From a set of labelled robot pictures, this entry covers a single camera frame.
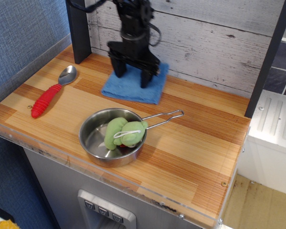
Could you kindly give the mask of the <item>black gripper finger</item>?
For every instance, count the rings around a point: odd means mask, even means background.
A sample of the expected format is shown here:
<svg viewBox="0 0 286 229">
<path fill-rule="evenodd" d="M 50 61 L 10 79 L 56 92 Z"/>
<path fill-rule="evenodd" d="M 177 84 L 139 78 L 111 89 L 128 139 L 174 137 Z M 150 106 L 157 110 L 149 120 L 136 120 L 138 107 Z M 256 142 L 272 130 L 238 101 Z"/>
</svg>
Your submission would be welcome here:
<svg viewBox="0 0 286 229">
<path fill-rule="evenodd" d="M 146 88 L 152 80 L 153 73 L 149 71 L 142 71 L 141 73 L 141 88 Z"/>
<path fill-rule="evenodd" d="M 124 73 L 126 73 L 127 71 L 126 64 L 123 61 L 112 57 L 111 57 L 111 62 L 116 76 L 118 78 L 122 77 Z"/>
</svg>

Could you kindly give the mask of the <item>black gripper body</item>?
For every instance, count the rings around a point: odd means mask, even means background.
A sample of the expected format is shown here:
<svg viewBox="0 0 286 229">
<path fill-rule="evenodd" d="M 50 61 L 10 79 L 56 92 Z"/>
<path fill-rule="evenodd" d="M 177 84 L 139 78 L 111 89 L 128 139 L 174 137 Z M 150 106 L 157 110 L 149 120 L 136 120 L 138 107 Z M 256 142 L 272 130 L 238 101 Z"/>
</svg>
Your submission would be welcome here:
<svg viewBox="0 0 286 229">
<path fill-rule="evenodd" d="M 133 66 L 142 71 L 159 72 L 159 59 L 149 50 L 150 39 L 144 37 L 138 40 L 123 39 L 121 42 L 110 41 L 109 57 L 123 61 L 126 65 Z"/>
</svg>

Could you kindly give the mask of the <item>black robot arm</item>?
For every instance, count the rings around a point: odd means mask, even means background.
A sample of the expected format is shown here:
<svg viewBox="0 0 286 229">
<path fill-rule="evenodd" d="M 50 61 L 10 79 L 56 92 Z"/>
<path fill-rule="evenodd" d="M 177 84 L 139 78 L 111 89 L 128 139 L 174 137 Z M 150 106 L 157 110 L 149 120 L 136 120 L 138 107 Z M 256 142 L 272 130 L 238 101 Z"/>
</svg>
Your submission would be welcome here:
<svg viewBox="0 0 286 229">
<path fill-rule="evenodd" d="M 114 72 L 120 78 L 127 71 L 126 65 L 140 69 L 141 87 L 145 88 L 158 74 L 160 65 L 149 49 L 154 9 L 148 0 L 115 0 L 114 4 L 121 20 L 122 38 L 121 42 L 107 43 Z"/>
</svg>

